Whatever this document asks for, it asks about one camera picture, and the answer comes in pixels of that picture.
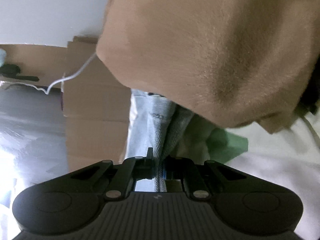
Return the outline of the cream bear print duvet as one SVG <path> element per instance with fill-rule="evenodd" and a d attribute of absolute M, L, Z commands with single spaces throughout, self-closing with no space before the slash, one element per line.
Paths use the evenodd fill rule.
<path fill-rule="evenodd" d="M 256 123 L 219 129 L 194 117 L 175 150 L 197 164 L 217 160 L 291 189 L 304 205 L 296 234 L 319 239 L 319 114 L 303 115 L 274 134 Z"/>

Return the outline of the white shelf board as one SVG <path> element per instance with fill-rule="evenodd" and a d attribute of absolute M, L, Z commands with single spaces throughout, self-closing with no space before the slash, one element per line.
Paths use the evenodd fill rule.
<path fill-rule="evenodd" d="M 108 0 L 1 0 L 1 43 L 65 47 L 98 37 Z"/>

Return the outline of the light blue denim pants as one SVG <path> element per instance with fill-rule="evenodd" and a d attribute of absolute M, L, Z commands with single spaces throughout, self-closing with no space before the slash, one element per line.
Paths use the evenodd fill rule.
<path fill-rule="evenodd" d="M 125 158 L 145 156 L 153 149 L 156 162 L 155 190 L 165 192 L 163 161 L 182 138 L 195 114 L 166 97 L 131 90 L 130 124 Z"/>

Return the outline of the black garment under brown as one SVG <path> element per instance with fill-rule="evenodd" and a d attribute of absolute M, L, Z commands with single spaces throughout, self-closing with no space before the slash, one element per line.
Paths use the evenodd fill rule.
<path fill-rule="evenodd" d="M 319 109 L 317 103 L 319 103 L 319 61 L 315 64 L 308 85 L 300 97 L 298 108 L 315 115 Z"/>

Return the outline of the brown folded garment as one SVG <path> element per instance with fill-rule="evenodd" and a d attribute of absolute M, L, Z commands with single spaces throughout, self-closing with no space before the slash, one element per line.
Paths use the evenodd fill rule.
<path fill-rule="evenodd" d="M 108 0 L 97 56 L 126 87 L 274 133 L 319 61 L 319 0 Z"/>

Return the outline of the brown cardboard sheet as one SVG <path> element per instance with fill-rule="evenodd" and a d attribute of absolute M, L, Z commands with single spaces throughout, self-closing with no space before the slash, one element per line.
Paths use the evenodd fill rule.
<path fill-rule="evenodd" d="M 37 76 L 47 86 L 76 72 L 95 52 L 97 39 L 75 36 L 67 47 L 3 44 L 7 63 L 22 75 Z M 129 126 L 131 91 L 121 85 L 99 59 L 63 85 L 67 160 L 70 171 L 101 160 L 123 161 Z"/>

